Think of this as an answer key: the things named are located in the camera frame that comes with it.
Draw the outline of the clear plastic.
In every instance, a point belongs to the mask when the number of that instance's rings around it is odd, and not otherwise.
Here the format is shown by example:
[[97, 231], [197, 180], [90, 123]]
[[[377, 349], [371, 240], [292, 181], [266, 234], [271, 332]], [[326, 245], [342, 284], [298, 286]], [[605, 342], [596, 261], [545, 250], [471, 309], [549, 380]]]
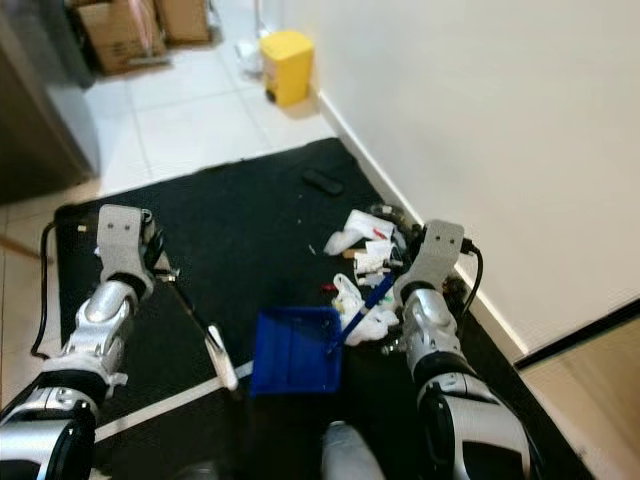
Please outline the clear plastic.
[[406, 335], [403, 332], [399, 335], [388, 335], [383, 346], [380, 347], [380, 355], [388, 357], [407, 357], [410, 355], [411, 340], [410, 335]]

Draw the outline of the blue long-handled dustpan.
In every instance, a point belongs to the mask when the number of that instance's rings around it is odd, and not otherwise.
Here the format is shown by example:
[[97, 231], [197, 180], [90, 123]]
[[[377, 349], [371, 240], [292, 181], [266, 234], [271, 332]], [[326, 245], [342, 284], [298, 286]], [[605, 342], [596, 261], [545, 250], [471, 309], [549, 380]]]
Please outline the blue long-handled dustpan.
[[376, 311], [390, 293], [385, 275], [370, 294], [355, 292], [355, 311], [346, 317], [333, 307], [271, 307], [257, 316], [250, 394], [333, 393], [340, 385], [344, 348], [387, 337], [390, 326]]

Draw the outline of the black floor mat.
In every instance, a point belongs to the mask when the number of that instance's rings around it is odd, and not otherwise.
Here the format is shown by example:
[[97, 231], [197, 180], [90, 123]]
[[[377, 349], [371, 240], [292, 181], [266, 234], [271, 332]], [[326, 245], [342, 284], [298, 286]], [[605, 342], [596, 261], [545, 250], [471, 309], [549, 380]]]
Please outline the black floor mat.
[[[346, 184], [330, 197], [301, 175], [320, 170]], [[202, 319], [218, 325], [237, 364], [253, 357], [262, 308], [324, 306], [323, 284], [346, 265], [323, 255], [349, 211], [381, 198], [338, 140], [201, 170], [110, 197], [140, 207], [164, 229], [166, 253]], [[122, 360], [128, 383], [101, 410], [102, 421], [214, 378], [205, 348], [174, 294], [159, 287], [142, 303]], [[342, 385], [329, 396], [197, 399], [110, 436], [95, 465], [111, 480], [163, 480], [192, 463], [214, 461], [238, 479], [316, 479], [326, 425], [355, 425], [389, 479], [421, 479], [429, 465], [424, 429], [403, 357], [356, 347], [344, 357]]]

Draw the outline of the white printed packet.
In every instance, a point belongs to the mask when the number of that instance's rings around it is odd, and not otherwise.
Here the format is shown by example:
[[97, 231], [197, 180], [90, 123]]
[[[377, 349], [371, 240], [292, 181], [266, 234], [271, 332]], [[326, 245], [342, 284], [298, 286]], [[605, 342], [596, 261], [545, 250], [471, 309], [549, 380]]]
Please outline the white printed packet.
[[392, 256], [396, 244], [385, 239], [370, 239], [364, 244], [364, 250], [355, 253], [355, 274], [379, 273]]

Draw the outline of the crumpled white paper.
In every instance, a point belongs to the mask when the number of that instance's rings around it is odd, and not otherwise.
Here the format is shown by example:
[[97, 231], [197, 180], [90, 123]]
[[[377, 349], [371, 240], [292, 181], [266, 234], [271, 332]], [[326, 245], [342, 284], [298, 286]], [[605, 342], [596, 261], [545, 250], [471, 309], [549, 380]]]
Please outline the crumpled white paper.
[[349, 212], [343, 232], [360, 234], [371, 241], [390, 241], [397, 227], [393, 221], [376, 218], [369, 212], [352, 210]]

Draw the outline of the small white tissue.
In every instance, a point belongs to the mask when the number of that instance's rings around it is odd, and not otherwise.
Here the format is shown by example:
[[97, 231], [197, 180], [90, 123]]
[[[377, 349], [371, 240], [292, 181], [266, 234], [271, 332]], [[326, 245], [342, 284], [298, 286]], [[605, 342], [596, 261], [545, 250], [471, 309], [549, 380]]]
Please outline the small white tissue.
[[325, 243], [324, 253], [325, 255], [335, 256], [340, 255], [344, 251], [349, 250], [364, 238], [357, 230], [338, 230], [334, 232], [332, 236]]

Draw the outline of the small black flat bar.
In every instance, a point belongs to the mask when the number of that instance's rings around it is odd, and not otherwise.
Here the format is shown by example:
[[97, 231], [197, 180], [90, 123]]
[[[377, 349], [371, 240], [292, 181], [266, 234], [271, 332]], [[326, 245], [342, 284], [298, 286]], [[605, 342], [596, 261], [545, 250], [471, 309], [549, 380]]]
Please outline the small black flat bar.
[[320, 170], [307, 169], [302, 173], [301, 178], [308, 186], [319, 189], [326, 196], [338, 197], [346, 192], [346, 184]]

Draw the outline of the brown wooden stick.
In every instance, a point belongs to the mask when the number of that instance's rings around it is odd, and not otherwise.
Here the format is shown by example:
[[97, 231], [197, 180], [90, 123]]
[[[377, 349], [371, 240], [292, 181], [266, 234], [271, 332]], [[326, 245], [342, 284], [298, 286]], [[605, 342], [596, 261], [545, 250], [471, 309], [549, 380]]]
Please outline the brown wooden stick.
[[28, 248], [26, 244], [22, 244], [17, 239], [10, 238], [9, 236], [0, 236], [0, 247], [3, 250], [26, 257], [26, 259], [38, 260], [38, 253], [33, 253], [31, 248]]

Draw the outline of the white tape strip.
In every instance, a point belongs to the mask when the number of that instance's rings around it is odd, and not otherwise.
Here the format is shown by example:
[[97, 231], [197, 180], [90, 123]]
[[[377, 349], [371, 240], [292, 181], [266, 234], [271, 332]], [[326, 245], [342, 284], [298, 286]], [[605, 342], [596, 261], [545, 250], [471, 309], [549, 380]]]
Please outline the white tape strip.
[[136, 426], [143, 424], [143, 422], [155, 419], [155, 417], [164, 415], [164, 413], [178, 410], [179, 407], [186, 406], [186, 404], [200, 401], [200, 399], [204, 397], [218, 393], [219, 390], [229, 389], [228, 385], [225, 384], [224, 378], [212, 378], [202, 381], [202, 383], [196, 385], [196, 387], [191, 387], [183, 390], [183, 392], [174, 394], [174, 396], [160, 399], [159, 402], [148, 404], [148, 406], [141, 408], [141, 410], [128, 413], [128, 415], [120, 417], [120, 419], [105, 422], [101, 428], [96, 429], [95, 442], [104, 442], [104, 440], [110, 438], [110, 436], [115, 436], [116, 434], [123, 433], [125, 430], [136, 428]]

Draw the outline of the grey fridge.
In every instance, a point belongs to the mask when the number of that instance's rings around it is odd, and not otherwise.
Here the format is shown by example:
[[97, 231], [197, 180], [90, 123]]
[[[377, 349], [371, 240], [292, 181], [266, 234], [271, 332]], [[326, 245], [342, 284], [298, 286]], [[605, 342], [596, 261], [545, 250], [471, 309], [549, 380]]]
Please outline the grey fridge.
[[0, 20], [0, 204], [99, 174], [99, 133], [81, 84], [35, 15]]

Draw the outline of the grey right robot leg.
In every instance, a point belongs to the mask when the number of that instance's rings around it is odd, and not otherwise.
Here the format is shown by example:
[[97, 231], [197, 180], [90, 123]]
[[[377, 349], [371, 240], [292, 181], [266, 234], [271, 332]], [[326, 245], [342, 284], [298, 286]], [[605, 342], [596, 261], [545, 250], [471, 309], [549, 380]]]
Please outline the grey right robot leg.
[[326, 426], [321, 475], [323, 480], [385, 480], [364, 436], [344, 421]]

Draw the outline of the large brown cardboard box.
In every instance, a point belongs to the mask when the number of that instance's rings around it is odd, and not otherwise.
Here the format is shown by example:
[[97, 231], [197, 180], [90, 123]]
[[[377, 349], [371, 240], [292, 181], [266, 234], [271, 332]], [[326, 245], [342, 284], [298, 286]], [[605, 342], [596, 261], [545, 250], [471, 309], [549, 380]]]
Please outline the large brown cardboard box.
[[125, 64], [125, 60], [140, 52], [140, 45], [123, 0], [74, 0], [70, 6], [78, 15], [105, 74], [119, 76], [151, 68], [129, 68]]

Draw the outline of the white bag by bin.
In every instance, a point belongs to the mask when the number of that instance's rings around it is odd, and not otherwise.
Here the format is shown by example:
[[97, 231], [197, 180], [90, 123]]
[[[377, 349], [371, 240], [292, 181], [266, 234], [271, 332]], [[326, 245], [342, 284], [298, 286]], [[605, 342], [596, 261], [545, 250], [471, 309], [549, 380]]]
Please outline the white bag by bin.
[[247, 76], [259, 76], [262, 72], [262, 54], [259, 38], [250, 38], [250, 40], [242, 40], [237, 42], [236, 47], [237, 61], [239, 68]]

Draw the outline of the yellow pedal bin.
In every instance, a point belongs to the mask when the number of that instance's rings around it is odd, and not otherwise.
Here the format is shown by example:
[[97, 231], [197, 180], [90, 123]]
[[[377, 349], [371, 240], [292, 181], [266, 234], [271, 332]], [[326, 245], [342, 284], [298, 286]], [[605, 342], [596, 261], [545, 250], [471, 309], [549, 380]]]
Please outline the yellow pedal bin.
[[262, 84], [266, 96], [279, 108], [291, 108], [310, 95], [315, 46], [298, 31], [278, 31], [259, 41]]

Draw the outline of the small brown cardboard box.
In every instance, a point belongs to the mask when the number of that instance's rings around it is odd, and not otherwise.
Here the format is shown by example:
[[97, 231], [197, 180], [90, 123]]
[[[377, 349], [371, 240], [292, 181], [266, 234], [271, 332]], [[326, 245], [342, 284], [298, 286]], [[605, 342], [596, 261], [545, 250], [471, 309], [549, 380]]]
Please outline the small brown cardboard box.
[[209, 0], [156, 0], [156, 4], [166, 44], [211, 44]]

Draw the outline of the pink-handled grey broom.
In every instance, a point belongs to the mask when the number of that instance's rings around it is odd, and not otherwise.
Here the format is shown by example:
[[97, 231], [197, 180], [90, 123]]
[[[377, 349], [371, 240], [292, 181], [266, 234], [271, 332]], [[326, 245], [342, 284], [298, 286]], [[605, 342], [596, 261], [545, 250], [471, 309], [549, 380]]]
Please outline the pink-handled grey broom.
[[140, 52], [125, 60], [129, 68], [157, 67], [169, 63], [165, 36], [154, 0], [123, 0], [128, 19], [136, 32]]

